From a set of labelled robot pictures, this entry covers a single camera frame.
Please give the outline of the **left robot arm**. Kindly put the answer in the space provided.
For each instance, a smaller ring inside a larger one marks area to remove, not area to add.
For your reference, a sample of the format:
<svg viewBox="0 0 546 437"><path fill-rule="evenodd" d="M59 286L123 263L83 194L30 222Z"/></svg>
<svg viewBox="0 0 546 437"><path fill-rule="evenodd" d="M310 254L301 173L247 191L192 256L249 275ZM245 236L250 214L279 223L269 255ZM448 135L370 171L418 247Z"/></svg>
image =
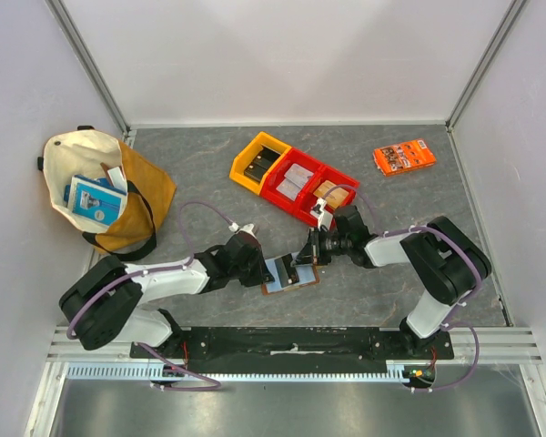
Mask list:
<svg viewBox="0 0 546 437"><path fill-rule="evenodd" d="M175 321L166 310L144 307L169 297L221 290L234 280L246 288L274 280L250 226L223 245L179 261L139 265L108 256L60 298L60 310L69 322L66 336L86 351L123 340L144 342L160 356L173 357L182 346Z"/></svg>

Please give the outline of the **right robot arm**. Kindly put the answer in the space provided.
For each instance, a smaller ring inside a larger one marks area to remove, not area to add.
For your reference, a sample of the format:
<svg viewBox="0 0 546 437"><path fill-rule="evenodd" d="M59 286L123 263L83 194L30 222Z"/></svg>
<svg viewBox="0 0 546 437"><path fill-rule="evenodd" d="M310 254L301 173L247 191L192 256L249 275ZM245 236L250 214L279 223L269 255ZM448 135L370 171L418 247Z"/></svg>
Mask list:
<svg viewBox="0 0 546 437"><path fill-rule="evenodd" d="M377 269L409 264L424 286L417 305L399 325L400 351L416 359L448 323L448 318L492 273L489 258L450 219L440 216L425 226L372 233L354 205L333 213L315 207L318 225L308 231L296 266L328 265L347 256L358 267Z"/></svg>

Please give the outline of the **black credit card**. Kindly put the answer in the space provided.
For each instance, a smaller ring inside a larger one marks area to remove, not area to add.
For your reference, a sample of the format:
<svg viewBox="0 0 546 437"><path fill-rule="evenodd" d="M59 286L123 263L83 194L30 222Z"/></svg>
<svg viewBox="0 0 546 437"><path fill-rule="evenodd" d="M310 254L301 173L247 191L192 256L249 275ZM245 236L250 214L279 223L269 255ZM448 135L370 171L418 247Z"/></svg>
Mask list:
<svg viewBox="0 0 546 437"><path fill-rule="evenodd" d="M299 284L297 269L291 265L293 259L291 253L274 259L274 265L278 273L278 281L282 289L291 288Z"/></svg>

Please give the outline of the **brown leather card holder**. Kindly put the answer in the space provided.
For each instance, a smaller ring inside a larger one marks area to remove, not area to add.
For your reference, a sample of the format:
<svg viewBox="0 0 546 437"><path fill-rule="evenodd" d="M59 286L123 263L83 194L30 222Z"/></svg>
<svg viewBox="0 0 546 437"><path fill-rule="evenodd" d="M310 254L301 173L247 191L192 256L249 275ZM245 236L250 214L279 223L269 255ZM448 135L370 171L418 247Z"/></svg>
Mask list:
<svg viewBox="0 0 546 437"><path fill-rule="evenodd" d="M316 268L310 264L298 265L296 263L297 255L297 252L293 252L265 260L266 267L273 280L261 286L263 295L275 295L319 283Z"/></svg>

